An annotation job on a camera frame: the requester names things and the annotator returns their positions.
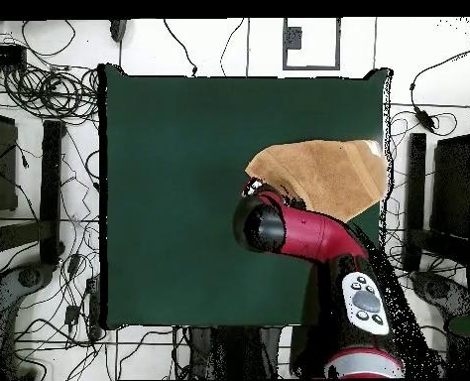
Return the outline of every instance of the floor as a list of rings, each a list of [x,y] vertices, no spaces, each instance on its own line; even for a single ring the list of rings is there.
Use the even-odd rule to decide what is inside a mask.
[[[323,56],[313,57],[315,49],[310,45],[305,48],[305,56],[298,58],[301,63],[318,64],[332,60],[330,48],[335,42],[328,20],[289,20],[289,26],[303,26],[305,31],[319,31],[329,41]],[[109,21],[70,21],[75,36],[70,45],[61,53],[46,57],[52,64],[68,64],[96,67],[100,63],[119,64],[127,74],[166,74],[191,76],[192,66],[187,61],[181,46],[167,31],[163,20],[141,19],[128,22],[127,32],[122,46],[113,42],[109,33]],[[168,20],[176,37],[187,47],[189,56],[197,66],[197,76],[326,76],[363,77],[369,70],[388,67],[394,71],[391,87],[391,116],[396,117],[392,125],[392,134],[396,135],[395,168],[401,173],[406,171],[406,147],[408,132],[398,136],[416,121],[409,114],[412,111],[410,84],[414,76],[422,69],[470,49],[470,18],[342,18],[340,40],[340,70],[283,70],[283,19],[272,18],[229,18],[217,20]],[[223,56],[221,54],[230,34],[230,43]],[[55,52],[65,46],[71,38],[72,30],[65,21],[30,22],[25,28],[27,43],[41,54]],[[11,37],[22,41],[22,22],[0,22],[0,42],[11,41]],[[28,54],[31,64],[43,67],[35,56]],[[417,82],[414,101],[429,114],[443,114],[439,117],[439,132],[458,136],[470,133],[470,56],[442,65],[422,75]],[[17,184],[26,192],[34,210],[39,210],[40,190],[36,180],[41,178],[40,149],[43,126],[39,118],[24,110],[10,108],[11,99],[0,92],[0,114],[15,118],[19,130],[19,146],[25,150],[29,168],[19,165]],[[457,125],[451,114],[455,115]],[[80,253],[88,254],[89,248],[97,248],[97,218],[99,196],[92,187],[91,179],[84,170],[82,162],[98,149],[98,137],[95,123],[86,121],[77,126],[68,126],[68,134],[63,140],[64,152],[62,178],[64,181],[75,177],[62,188],[63,206],[61,208],[61,239],[65,243],[66,253],[81,244]],[[422,131],[419,127],[411,132]],[[439,136],[427,135],[427,172],[433,172],[432,155]],[[89,162],[90,171],[97,174],[97,156]],[[396,186],[404,176],[395,174]],[[427,177],[426,185],[426,225],[430,214],[430,192],[433,175]],[[396,188],[395,200],[389,201],[388,227],[397,227],[402,220],[404,189]],[[15,211],[0,211],[0,226],[22,220],[33,220],[25,198],[19,192],[20,205]],[[77,236],[85,235],[88,240],[75,241]],[[388,252],[395,253],[399,241],[389,239]],[[4,267],[15,252],[14,249],[0,253],[0,269]],[[37,247],[18,254],[12,265],[32,260],[37,256]],[[423,258],[423,268],[430,265],[432,258]],[[81,296],[88,273],[97,272],[99,261],[91,253],[92,269],[89,267],[80,275],[76,283]],[[444,262],[445,268],[453,267],[453,262]],[[451,273],[459,283],[465,283],[465,274],[461,270]],[[404,288],[410,305],[420,325],[432,324],[442,327],[442,319],[436,308],[419,300],[411,290]],[[36,318],[50,319],[59,328],[63,323],[65,302],[58,294],[59,279],[54,277],[51,284],[28,297],[22,304],[17,317],[16,331],[24,331]],[[287,366],[290,356],[290,326],[283,331],[280,352],[279,372],[289,378]],[[169,326],[142,327],[128,326],[117,332],[108,332],[102,340],[99,352],[88,355],[83,348],[64,349],[63,337],[48,325],[36,322],[17,342],[21,349],[19,355],[29,357],[47,367],[45,380],[113,380],[126,379],[164,379],[174,378],[172,363],[172,335]],[[135,351],[143,336],[145,345],[139,347],[131,357],[123,358]],[[432,330],[424,331],[430,347],[444,349],[445,342],[441,334]],[[77,340],[86,340],[84,327],[76,332]],[[188,347],[181,345],[178,361],[184,366],[188,361]]]

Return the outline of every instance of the tan towel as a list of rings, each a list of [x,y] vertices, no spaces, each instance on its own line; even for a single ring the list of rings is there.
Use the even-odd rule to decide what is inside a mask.
[[[387,191],[387,160],[375,141],[311,140],[271,146],[246,168],[307,210],[344,222],[383,198]]]

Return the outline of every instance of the plug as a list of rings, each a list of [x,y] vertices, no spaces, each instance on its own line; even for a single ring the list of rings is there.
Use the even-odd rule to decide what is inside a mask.
[[[25,159],[25,155],[22,154],[22,164],[24,166],[24,168],[29,168],[29,163],[27,162],[27,160]]]
[[[429,132],[434,133],[434,120],[430,118],[426,111],[422,111],[416,106],[414,108],[414,116],[422,127],[427,129]]]
[[[71,256],[71,260],[67,265],[67,272],[69,273],[69,279],[71,280],[76,276],[76,272],[78,271],[78,267],[80,265],[80,256],[77,254],[73,254]]]
[[[67,306],[65,309],[64,324],[69,326],[77,325],[80,318],[80,308],[77,306]]]

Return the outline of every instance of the circular button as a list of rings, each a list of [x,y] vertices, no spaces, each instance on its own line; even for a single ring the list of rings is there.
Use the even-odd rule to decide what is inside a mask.
[[[373,320],[374,320],[374,322],[376,322],[377,324],[383,325],[383,320],[382,320],[382,318],[381,318],[380,316],[378,316],[378,315],[373,315]]]
[[[369,316],[367,315],[366,312],[358,312],[357,318],[359,318],[362,321],[365,321],[366,319],[369,319]]]

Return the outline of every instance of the gray object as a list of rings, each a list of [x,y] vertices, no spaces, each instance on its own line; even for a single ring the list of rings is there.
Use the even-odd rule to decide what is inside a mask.
[[[374,292],[358,291],[353,297],[353,304],[360,310],[365,310],[369,313],[377,313],[381,308],[381,303],[374,295]]]
[[[300,50],[301,27],[289,27],[288,18],[283,23],[283,70],[340,70],[341,69],[341,18],[336,19],[335,65],[288,65],[288,50]]]
[[[15,319],[24,299],[44,288],[55,267],[30,264],[0,275],[0,380],[17,380]]]
[[[416,295],[439,309],[445,321],[470,313],[470,293],[467,288],[430,272],[410,275]]]

